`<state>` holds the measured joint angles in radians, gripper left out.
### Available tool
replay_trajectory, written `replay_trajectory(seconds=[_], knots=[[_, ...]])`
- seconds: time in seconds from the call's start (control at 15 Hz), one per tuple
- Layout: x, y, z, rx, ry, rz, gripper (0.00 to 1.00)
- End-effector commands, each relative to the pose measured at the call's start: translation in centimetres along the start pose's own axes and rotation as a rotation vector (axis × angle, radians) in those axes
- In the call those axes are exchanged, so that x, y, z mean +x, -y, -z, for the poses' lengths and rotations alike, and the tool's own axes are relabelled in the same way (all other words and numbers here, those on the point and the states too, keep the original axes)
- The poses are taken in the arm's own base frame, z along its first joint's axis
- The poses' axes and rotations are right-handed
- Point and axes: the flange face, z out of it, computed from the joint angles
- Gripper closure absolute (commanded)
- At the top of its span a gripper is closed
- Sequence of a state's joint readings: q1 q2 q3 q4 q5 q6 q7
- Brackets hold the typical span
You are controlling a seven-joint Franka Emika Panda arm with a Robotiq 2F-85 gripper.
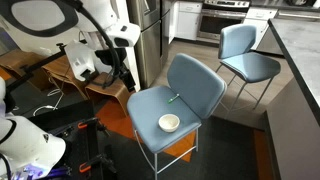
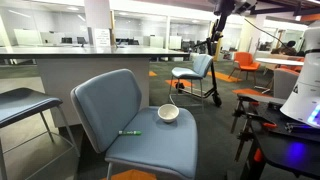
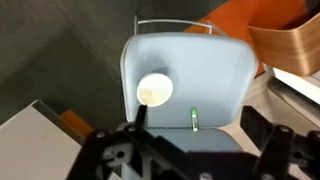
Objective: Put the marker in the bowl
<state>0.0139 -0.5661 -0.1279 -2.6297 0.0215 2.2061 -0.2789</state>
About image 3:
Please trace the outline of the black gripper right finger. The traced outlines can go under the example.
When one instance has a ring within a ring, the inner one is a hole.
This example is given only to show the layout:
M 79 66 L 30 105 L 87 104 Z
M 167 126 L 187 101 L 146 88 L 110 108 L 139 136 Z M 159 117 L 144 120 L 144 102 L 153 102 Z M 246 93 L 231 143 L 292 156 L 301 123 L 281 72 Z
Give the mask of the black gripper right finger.
M 257 148 L 265 147 L 273 130 L 273 124 L 252 106 L 242 108 L 240 127 Z

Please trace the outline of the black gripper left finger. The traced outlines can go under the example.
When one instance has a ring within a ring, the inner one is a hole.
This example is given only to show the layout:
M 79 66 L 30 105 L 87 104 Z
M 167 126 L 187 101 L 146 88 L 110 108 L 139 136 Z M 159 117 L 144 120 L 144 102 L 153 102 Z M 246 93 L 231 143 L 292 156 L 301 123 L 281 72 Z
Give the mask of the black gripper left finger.
M 140 105 L 137 111 L 135 122 L 134 122 L 134 127 L 136 130 L 144 128 L 146 116 L 147 116 L 147 106 Z

